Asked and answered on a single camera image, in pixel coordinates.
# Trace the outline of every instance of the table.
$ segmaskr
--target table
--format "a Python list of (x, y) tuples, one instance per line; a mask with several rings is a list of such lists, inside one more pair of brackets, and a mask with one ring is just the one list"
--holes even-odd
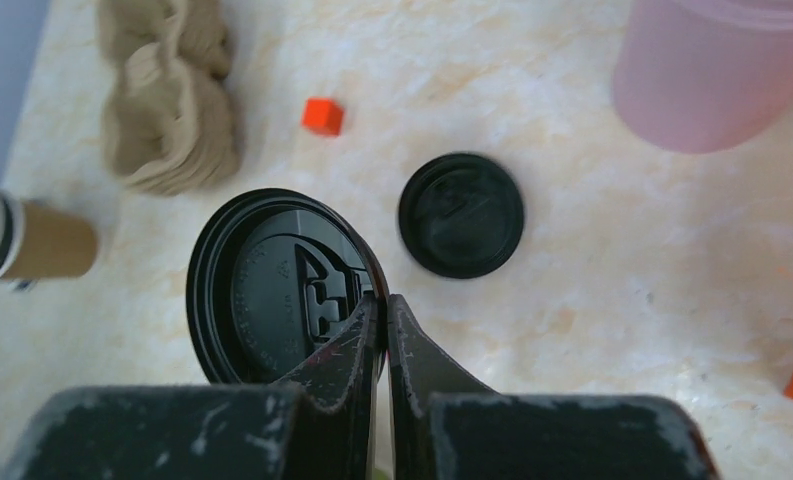
[[(663, 395), (700, 423), (726, 478), (793, 478), (793, 109), (717, 154), (635, 138), (609, 90), (628, 8), (224, 0), (243, 167), (167, 199), (103, 170), (112, 72), (93, 2), (53, 0), (6, 187), (90, 218), (104, 252), (79, 281), (0, 288), (0, 460), (55, 391), (204, 383), (184, 309), (191, 248), (225, 201), (280, 186), (343, 215), (426, 332), (494, 389)], [(347, 108), (340, 137), (298, 126), (310, 96)], [(518, 251), (473, 281), (425, 272), (396, 229), (408, 177), (455, 150), (504, 164), (527, 205)]]

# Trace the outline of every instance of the black stripe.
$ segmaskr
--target black stripe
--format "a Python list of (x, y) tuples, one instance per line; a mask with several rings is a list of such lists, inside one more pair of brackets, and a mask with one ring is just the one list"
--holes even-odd
[(4, 208), (4, 233), (1, 236), (0, 244), (0, 270), (7, 261), (7, 256), (10, 254), (10, 246), (13, 244), (13, 212), (10, 211), (10, 205), (7, 203), (7, 198), (0, 194), (2, 208)]

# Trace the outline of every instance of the black plastic lid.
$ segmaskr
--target black plastic lid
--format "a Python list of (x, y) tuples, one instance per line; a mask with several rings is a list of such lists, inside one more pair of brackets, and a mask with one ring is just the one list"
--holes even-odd
[(452, 153), (420, 168), (399, 202), (399, 231), (411, 256), (437, 275), (476, 278), (517, 249), (525, 213), (516, 183), (496, 162)]
[(211, 382), (272, 382), (339, 333), (366, 293), (389, 294), (345, 220), (299, 193), (255, 190), (220, 208), (196, 242), (190, 335)]

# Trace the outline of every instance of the pink plastic cup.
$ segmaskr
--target pink plastic cup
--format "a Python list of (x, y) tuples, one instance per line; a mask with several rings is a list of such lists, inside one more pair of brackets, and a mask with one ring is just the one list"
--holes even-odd
[(733, 147), (793, 103), (793, 0), (635, 0), (614, 106), (667, 150)]

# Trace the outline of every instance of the brown paper cup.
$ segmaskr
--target brown paper cup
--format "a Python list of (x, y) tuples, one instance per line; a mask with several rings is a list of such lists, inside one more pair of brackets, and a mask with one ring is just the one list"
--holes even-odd
[(36, 280), (80, 277), (96, 260), (98, 237), (85, 220), (43, 205), (22, 201), (24, 234), (2, 279)]

